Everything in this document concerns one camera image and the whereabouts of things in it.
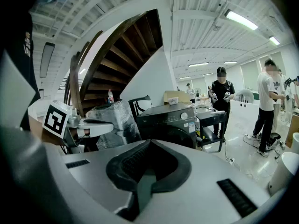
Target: dark shirt sleeve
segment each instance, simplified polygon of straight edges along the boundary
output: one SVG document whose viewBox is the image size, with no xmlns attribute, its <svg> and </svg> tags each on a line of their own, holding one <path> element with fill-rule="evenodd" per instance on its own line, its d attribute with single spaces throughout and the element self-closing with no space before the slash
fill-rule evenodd
<svg viewBox="0 0 299 224">
<path fill-rule="evenodd" d="M 215 92 L 215 82 L 212 83 L 212 88 L 211 88 L 211 90 Z"/>
<path fill-rule="evenodd" d="M 230 93 L 234 94 L 235 93 L 235 89 L 234 89 L 234 85 L 233 83 L 230 83 Z"/>
</svg>

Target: spiral staircase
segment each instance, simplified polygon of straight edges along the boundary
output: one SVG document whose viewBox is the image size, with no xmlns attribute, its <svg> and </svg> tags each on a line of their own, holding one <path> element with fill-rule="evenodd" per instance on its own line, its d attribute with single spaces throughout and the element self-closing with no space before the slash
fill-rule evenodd
<svg viewBox="0 0 299 224">
<path fill-rule="evenodd" d="M 124 21 L 97 52 L 79 89 L 78 71 L 101 33 L 71 59 L 64 102 L 70 104 L 71 100 L 82 117 L 93 107 L 107 102 L 109 89 L 114 100 L 118 100 L 139 69 L 163 44 L 157 10 Z"/>
</svg>

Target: shoe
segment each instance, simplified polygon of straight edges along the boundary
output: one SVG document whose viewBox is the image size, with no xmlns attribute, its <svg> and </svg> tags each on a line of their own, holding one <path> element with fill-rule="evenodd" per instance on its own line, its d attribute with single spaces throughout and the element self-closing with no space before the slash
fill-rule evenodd
<svg viewBox="0 0 299 224">
<path fill-rule="evenodd" d="M 261 139 L 262 139 L 262 134 L 259 133 L 258 135 L 254 135 L 254 134 L 252 133 L 251 137 L 252 137 L 252 138 L 255 138 L 255 139 L 257 139 L 257 140 L 261 140 Z"/>
<path fill-rule="evenodd" d="M 265 158 L 267 158 L 267 157 L 269 156 L 269 153 L 268 153 L 267 151 L 265 151 L 265 152 L 261 152 L 261 151 L 258 149 L 257 152 L 258 152 L 261 156 L 263 156 L 263 157 L 265 157 Z"/>
</svg>

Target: plastic bag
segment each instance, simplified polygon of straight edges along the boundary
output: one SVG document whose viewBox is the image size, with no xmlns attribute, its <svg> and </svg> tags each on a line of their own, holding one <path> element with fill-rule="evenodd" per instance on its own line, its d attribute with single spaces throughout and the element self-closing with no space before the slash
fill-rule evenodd
<svg viewBox="0 0 299 224">
<path fill-rule="evenodd" d="M 118 147 L 141 140 L 127 101 L 95 107 L 86 113 L 86 118 L 111 122 L 114 125 L 112 132 L 100 136 L 98 149 Z"/>
</svg>

